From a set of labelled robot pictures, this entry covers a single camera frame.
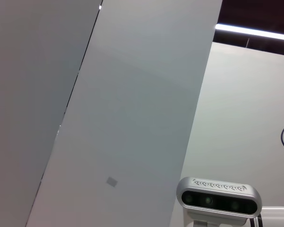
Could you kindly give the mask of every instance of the fluorescent light strip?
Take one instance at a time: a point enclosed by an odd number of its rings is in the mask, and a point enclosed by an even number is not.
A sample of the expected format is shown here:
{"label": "fluorescent light strip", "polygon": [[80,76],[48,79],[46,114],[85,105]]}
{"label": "fluorescent light strip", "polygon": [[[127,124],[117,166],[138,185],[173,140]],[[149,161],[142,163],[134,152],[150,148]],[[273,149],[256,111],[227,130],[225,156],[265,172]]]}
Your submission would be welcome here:
{"label": "fluorescent light strip", "polygon": [[284,35],[282,35],[282,34],[272,33],[272,32],[264,32],[264,31],[254,30],[254,29],[243,28],[243,27],[217,24],[216,29],[217,30],[223,30],[223,31],[229,31],[229,32],[237,32],[237,33],[243,33],[243,34],[248,34],[248,35],[258,35],[258,36],[263,36],[263,37],[268,37],[268,38],[273,38],[273,39],[284,40]]}

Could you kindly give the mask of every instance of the white panel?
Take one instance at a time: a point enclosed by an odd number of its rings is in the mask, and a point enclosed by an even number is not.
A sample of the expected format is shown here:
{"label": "white panel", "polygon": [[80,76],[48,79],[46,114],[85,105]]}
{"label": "white panel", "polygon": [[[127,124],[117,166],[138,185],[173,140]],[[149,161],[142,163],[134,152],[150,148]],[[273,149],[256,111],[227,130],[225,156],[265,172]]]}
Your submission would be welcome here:
{"label": "white panel", "polygon": [[[284,56],[213,43],[182,176],[253,185],[284,206]],[[183,226],[176,202],[171,227]]]}
{"label": "white panel", "polygon": [[0,227],[24,227],[101,0],[0,0]]}
{"label": "white panel", "polygon": [[169,225],[220,6],[104,0],[28,227]]}

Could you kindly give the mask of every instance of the ceiling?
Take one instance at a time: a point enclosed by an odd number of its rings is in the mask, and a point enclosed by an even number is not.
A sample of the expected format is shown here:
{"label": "ceiling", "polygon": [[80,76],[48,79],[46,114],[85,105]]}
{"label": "ceiling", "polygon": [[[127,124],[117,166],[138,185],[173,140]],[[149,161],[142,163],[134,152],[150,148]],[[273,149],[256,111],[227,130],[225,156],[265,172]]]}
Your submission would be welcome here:
{"label": "ceiling", "polygon": [[[284,34],[284,0],[223,0],[218,23]],[[216,31],[213,41],[284,55],[284,40]]]}

